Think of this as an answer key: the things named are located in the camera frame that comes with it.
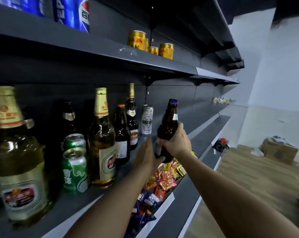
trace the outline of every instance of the black ceiling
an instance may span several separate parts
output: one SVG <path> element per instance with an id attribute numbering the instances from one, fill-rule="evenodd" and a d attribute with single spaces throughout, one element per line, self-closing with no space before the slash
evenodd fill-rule
<path id="1" fill-rule="evenodd" d="M 217 0 L 228 24 L 235 16 L 276 7 L 274 21 L 299 16 L 299 0 Z"/>

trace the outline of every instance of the green can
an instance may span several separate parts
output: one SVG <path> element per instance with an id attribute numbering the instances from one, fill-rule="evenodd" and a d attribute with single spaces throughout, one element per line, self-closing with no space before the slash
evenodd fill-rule
<path id="1" fill-rule="evenodd" d="M 86 140 L 82 134 L 71 134 L 66 136 L 64 141 L 64 152 L 70 148 L 86 148 Z"/>
<path id="2" fill-rule="evenodd" d="M 71 148 L 63 153 L 62 168 L 64 190 L 69 193 L 82 193 L 88 189 L 88 172 L 85 148 Z"/>

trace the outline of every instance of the blue pepsi can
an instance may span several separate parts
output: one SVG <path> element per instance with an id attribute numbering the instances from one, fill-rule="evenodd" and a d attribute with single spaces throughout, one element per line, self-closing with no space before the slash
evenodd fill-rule
<path id="1" fill-rule="evenodd" d="M 52 4 L 56 22 L 89 32 L 88 0 L 53 0 Z"/>
<path id="2" fill-rule="evenodd" d="M 44 0 L 0 0 L 0 3 L 27 13 L 44 17 Z"/>

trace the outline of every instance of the white wall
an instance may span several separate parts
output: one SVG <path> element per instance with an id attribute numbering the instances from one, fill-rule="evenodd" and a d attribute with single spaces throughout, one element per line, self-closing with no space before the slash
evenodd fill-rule
<path id="1" fill-rule="evenodd" d="M 228 75 L 240 80 L 241 84 L 223 94 L 223 97 L 236 100 L 234 106 L 226 108 L 222 115 L 228 115 L 230 119 L 224 128 L 222 136 L 229 140 L 231 147 L 236 147 L 247 113 L 248 101 L 252 91 L 256 73 L 262 59 L 268 32 L 273 20 L 275 9 L 258 11 L 237 16 L 229 25 L 233 39 L 240 54 L 244 59 L 245 68 L 238 73 Z"/>
<path id="2" fill-rule="evenodd" d="M 248 104 L 239 144 L 279 135 L 299 148 L 299 17 L 270 29 Z"/>

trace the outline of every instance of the forearm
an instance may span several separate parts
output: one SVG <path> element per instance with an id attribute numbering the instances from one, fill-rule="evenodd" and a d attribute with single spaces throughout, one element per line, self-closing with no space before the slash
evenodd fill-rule
<path id="1" fill-rule="evenodd" d="M 299 229 L 279 212 L 189 152 L 180 162 L 227 238 L 299 237 Z"/>
<path id="2" fill-rule="evenodd" d="M 123 237 L 134 204 L 149 175 L 147 167 L 132 170 L 88 209 L 64 238 Z"/>

